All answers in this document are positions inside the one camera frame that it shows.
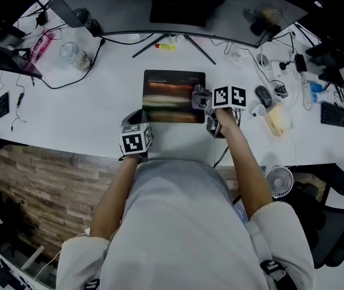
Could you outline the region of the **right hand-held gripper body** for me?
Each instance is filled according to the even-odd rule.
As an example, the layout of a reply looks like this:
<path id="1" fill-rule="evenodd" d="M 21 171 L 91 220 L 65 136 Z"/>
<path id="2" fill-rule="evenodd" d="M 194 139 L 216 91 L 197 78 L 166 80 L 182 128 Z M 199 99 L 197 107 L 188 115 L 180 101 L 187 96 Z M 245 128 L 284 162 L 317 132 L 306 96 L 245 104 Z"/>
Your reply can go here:
<path id="1" fill-rule="evenodd" d="M 207 95 L 204 105 L 204 113 L 207 115 L 207 131 L 214 138 L 223 138 L 215 110 L 219 108 L 231 108 L 239 112 L 245 110 L 247 108 L 246 91 L 244 88 L 229 85 L 213 88 Z"/>

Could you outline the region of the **person's right hand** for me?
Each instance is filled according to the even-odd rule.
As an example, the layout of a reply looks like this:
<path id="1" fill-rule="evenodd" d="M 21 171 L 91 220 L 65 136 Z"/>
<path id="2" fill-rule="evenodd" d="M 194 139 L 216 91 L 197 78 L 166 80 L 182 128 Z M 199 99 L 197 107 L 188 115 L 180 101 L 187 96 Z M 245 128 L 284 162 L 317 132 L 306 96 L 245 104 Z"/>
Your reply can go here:
<path id="1" fill-rule="evenodd" d="M 225 110 L 224 108 L 218 108 L 215 110 L 215 114 L 219 124 L 221 125 L 220 131 L 225 138 L 240 131 L 232 111 Z"/>

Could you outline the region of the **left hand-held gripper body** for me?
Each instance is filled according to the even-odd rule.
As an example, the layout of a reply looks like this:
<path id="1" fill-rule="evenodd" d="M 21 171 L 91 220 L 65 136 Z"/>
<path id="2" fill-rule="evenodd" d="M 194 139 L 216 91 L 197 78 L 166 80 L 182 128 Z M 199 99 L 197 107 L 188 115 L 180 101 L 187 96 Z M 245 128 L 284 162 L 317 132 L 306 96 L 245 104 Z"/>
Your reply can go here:
<path id="1" fill-rule="evenodd" d="M 148 149 L 153 135 L 149 123 L 132 124 L 121 127 L 120 149 L 123 156 L 139 155 L 139 162 L 148 161 Z"/>

